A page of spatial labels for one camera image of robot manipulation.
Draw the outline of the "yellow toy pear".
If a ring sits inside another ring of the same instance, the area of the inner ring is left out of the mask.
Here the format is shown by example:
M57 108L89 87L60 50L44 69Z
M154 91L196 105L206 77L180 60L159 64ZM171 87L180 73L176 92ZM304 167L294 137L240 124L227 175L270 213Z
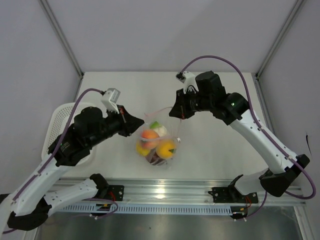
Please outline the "yellow toy pear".
M140 141L137 141L137 142L136 142L135 150L136 150L136 152L137 152L140 156L142 156L142 157L146 157L146 156L150 153L150 151L151 151L150 149L147 149L147 148L142 147Z

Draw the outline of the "clear zip top bag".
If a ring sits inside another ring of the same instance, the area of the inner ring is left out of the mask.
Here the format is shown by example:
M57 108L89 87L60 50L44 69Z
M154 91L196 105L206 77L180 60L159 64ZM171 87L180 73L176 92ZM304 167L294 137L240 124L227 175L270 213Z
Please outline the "clear zip top bag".
M145 113L144 118L143 118L144 124L141 127L139 127L137 133L135 134L136 142L137 141L141 142L141 133L144 130L150 129L149 125L155 121L159 122L167 129L168 135L164 136L164 137L159 137L158 144L163 140L173 140L176 144L176 151L175 151L174 156L170 159L166 159L167 163L164 165L161 165L161 166L169 165L172 162L172 160L175 158L175 156L177 154L177 150L178 150L180 143L181 143L180 128L181 128L182 120L179 118L170 117L169 112L171 111L171 109L172 109L172 107L168 106L168 107L162 108L160 110L157 110L155 112ZM137 155L139 157L143 158L147 162L145 157L139 155L138 153L137 153Z

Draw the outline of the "white green toy cabbage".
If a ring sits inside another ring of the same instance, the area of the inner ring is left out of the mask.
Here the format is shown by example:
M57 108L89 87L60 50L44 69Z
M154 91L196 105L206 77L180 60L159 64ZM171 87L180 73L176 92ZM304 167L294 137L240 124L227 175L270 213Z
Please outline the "white green toy cabbage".
M158 121L154 121L149 125L149 128L155 131L159 137L165 137L169 135L168 130L160 124Z

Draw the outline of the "pink orange toy peach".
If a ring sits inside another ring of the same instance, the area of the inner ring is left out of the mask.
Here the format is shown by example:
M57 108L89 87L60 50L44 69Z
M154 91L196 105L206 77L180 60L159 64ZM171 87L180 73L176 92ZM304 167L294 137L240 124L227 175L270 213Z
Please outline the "pink orange toy peach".
M152 129L144 130L140 135L140 143L144 149L154 149L159 143L159 135Z

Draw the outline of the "red toy apple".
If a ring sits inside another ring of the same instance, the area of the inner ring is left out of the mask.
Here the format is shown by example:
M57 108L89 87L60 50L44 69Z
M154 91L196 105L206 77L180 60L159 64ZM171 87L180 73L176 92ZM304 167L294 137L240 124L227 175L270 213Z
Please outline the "red toy apple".
M162 166L167 163L167 160L157 155L156 150L152 149L146 156L145 159L152 166Z

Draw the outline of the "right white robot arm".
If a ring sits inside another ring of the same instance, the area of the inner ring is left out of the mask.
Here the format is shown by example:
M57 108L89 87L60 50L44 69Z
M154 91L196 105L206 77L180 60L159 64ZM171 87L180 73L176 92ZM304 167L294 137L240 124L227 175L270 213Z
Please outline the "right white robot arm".
M170 117L185 120L196 112L210 112L243 136L268 166L261 172L237 176L228 186L229 198L239 202L259 191L274 197L287 193L310 159L286 148L256 117L248 100L238 92L226 92L218 74L207 71L194 75L185 71L176 78L183 83L183 88L176 91Z

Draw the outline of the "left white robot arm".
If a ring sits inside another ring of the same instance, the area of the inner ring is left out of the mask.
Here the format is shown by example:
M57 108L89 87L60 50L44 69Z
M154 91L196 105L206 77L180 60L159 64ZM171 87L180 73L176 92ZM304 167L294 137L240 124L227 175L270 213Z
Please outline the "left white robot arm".
M122 105L115 111L108 110L107 117L98 107L84 108L50 145L46 159L25 183L12 193L1 194L0 228L30 231L73 203L86 199L110 200L110 186L99 173L63 190L49 190L60 177L89 156L95 146L116 134L129 137L144 123Z

